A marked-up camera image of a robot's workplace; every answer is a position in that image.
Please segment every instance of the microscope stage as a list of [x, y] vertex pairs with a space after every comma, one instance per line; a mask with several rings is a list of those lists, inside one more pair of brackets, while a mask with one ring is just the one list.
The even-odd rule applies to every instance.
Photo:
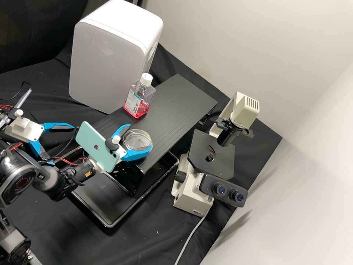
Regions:
[[188, 160], [197, 171], [231, 179], [234, 176], [234, 156], [234, 145], [222, 147], [217, 138], [194, 130]]

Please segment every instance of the microscope cable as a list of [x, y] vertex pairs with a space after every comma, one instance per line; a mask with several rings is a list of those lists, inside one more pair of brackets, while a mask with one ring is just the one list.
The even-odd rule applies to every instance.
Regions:
[[208, 214], [209, 211], [210, 211], [210, 209], [206, 212], [206, 214], [205, 214], [205, 215], [201, 218], [201, 220], [197, 223], [197, 225], [195, 226], [195, 228], [191, 231], [191, 233], [190, 233], [189, 237], [187, 238], [187, 240], [186, 240], [186, 242], [185, 242], [185, 244], [184, 244], [182, 250], [180, 251], [179, 256], [178, 256], [178, 258], [176, 259], [176, 262], [174, 263], [174, 265], [178, 265], [178, 262], [179, 262], [181, 256], [183, 255], [184, 250], [185, 250], [186, 246], [188, 245], [188, 243], [189, 243], [189, 241], [190, 241], [192, 235], [195, 233], [196, 229], [200, 226], [200, 224], [204, 221], [204, 219], [206, 218], [206, 215]]

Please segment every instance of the black fabric backdrop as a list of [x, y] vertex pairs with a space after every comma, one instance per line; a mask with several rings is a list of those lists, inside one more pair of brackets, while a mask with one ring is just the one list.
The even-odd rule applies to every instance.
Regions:
[[87, 1], [0, 1], [0, 73], [57, 55], [72, 36]]
[[[90, 123], [100, 120], [105, 114], [72, 100], [68, 95], [69, 59], [70, 55], [63, 51], [58, 59], [1, 74], [0, 96], [10, 97], [26, 80], [32, 83], [33, 88], [23, 106], [28, 118], [39, 123], [64, 121], [75, 126], [82, 120]], [[216, 113], [229, 100], [161, 46], [157, 48], [150, 72], [154, 76], [154, 85], [175, 73], [181, 74], [219, 102]], [[211, 124], [208, 121], [204, 127], [197, 125], [197, 128], [207, 130]], [[236, 169], [232, 181], [245, 188], [250, 187], [281, 140], [259, 120], [252, 128], [256, 134], [253, 140], [238, 137], [235, 142]], [[187, 151], [191, 135], [192, 131], [172, 148], [175, 155]], [[65, 143], [70, 136], [66, 133], [49, 134], [43, 137], [42, 143], [50, 149]], [[99, 226], [91, 215], [81, 212], [70, 200], [52, 202], [32, 187], [6, 212], [32, 239], [32, 250], [43, 264], [173, 264], [189, 233], [200, 220], [172, 206], [173, 178], [174, 172], [111, 230]], [[215, 201], [191, 239], [180, 264], [199, 264], [233, 211], [233, 207]]]

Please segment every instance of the white cap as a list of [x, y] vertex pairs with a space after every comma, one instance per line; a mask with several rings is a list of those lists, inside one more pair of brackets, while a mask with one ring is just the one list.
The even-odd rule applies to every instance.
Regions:
[[23, 110], [18, 109], [18, 110], [15, 111], [15, 116], [16, 117], [21, 117], [22, 115], [23, 115]]
[[149, 73], [143, 73], [140, 78], [140, 83], [144, 86], [150, 86], [152, 83], [152, 79], [152, 75], [150, 75]]
[[120, 142], [120, 136], [114, 135], [113, 139], [111, 140], [113, 144], [118, 144]]

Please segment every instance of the white mini fridge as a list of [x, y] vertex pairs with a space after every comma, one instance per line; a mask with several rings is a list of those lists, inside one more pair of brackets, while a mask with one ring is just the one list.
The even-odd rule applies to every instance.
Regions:
[[124, 0], [110, 0], [75, 26], [70, 96], [110, 114], [150, 69], [163, 21]]

